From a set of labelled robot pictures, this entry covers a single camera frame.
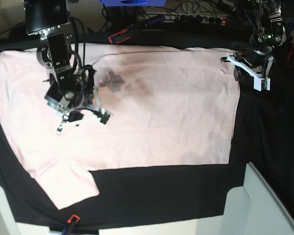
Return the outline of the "blue box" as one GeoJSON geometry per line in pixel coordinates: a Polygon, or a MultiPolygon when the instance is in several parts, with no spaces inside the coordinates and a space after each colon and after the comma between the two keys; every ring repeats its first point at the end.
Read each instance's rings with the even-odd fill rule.
{"type": "Polygon", "coordinates": [[[101,0],[102,4],[112,6],[163,6],[167,0],[101,0]]]}

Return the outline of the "pink T-shirt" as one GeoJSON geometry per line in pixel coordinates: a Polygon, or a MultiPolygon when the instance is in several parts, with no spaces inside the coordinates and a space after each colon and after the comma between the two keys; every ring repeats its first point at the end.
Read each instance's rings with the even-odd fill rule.
{"type": "Polygon", "coordinates": [[[59,209],[99,195],[92,171],[227,164],[240,97],[224,48],[81,45],[106,124],[65,125],[44,98],[36,49],[0,53],[0,124],[17,159],[59,209]]]}

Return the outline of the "white power strip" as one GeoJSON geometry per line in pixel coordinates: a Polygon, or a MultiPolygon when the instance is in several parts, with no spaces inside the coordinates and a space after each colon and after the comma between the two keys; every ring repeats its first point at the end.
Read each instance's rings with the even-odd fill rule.
{"type": "Polygon", "coordinates": [[[156,16],[164,16],[165,23],[186,23],[186,22],[196,22],[200,24],[217,24],[226,25],[228,20],[228,15],[214,15],[214,14],[186,14],[178,12],[141,12],[138,16],[139,20],[147,20],[156,16]]]}

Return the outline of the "orange black clamp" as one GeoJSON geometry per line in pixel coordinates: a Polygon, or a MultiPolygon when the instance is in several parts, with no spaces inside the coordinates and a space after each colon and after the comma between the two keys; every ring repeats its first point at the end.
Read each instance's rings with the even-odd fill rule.
{"type": "Polygon", "coordinates": [[[164,15],[157,15],[149,19],[136,22],[127,26],[125,29],[110,35],[108,37],[108,41],[110,44],[120,44],[126,40],[138,36],[142,29],[147,28],[153,24],[161,23],[165,20],[166,17],[164,15]]]}

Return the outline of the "red object at right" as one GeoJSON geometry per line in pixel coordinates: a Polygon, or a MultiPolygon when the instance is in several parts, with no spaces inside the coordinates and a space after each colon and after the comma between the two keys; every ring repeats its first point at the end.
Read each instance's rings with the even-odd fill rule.
{"type": "Polygon", "coordinates": [[[291,44],[291,48],[288,50],[286,67],[288,69],[294,68],[294,43],[291,44]]]}

